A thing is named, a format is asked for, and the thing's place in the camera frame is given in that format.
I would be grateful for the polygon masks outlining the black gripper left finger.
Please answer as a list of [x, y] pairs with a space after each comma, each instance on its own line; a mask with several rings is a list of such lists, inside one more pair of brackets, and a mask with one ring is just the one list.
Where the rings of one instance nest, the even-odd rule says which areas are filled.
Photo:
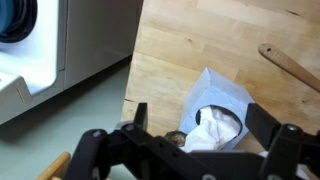
[[134, 119], [112, 133], [85, 132], [63, 180], [104, 180], [119, 164], [138, 180], [214, 180], [198, 160], [146, 132], [147, 111], [145, 103], [139, 104]]

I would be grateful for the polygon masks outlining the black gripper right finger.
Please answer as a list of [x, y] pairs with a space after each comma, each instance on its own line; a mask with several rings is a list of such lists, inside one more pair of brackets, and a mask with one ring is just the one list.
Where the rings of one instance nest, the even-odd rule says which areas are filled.
[[268, 152], [259, 171], [262, 179], [296, 180], [299, 164], [320, 176], [319, 134], [306, 133], [294, 124], [281, 124], [256, 103], [248, 105], [245, 125]]

